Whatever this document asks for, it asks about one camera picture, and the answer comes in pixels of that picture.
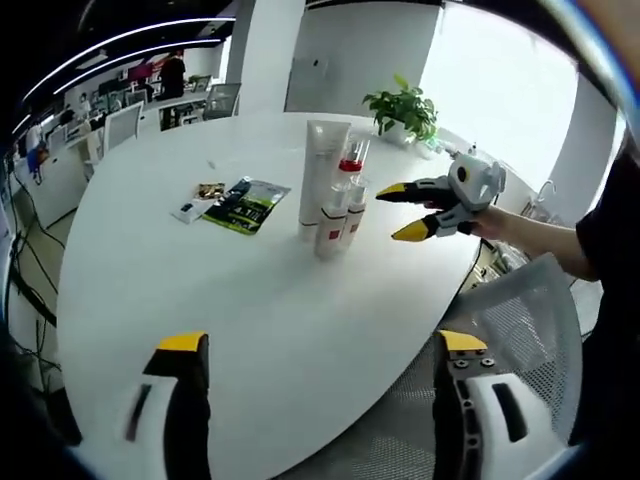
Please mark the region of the person's right hand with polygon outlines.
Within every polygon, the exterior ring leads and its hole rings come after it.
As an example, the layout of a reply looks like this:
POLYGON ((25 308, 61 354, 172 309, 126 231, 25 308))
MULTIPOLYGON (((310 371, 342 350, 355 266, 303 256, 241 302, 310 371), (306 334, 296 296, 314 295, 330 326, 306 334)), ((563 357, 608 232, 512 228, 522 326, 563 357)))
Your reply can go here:
POLYGON ((470 233, 486 241, 509 243, 512 215, 496 206, 475 212, 468 222, 470 233))

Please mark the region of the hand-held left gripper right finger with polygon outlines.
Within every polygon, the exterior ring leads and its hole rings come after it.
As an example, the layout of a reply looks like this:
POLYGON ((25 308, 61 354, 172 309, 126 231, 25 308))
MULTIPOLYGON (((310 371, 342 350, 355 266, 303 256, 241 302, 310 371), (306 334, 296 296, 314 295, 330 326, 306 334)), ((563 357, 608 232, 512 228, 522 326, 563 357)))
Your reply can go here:
POLYGON ((436 334, 433 407, 437 479, 531 479, 558 455, 546 403, 498 371, 486 343, 436 334))

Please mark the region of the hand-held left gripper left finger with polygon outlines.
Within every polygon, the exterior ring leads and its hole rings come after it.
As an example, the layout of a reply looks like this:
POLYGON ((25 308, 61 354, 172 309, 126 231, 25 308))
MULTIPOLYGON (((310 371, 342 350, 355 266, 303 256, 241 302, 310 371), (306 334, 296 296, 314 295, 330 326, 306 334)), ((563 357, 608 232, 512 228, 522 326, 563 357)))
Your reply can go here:
POLYGON ((118 399, 115 479, 209 479, 209 336, 166 337, 118 399))

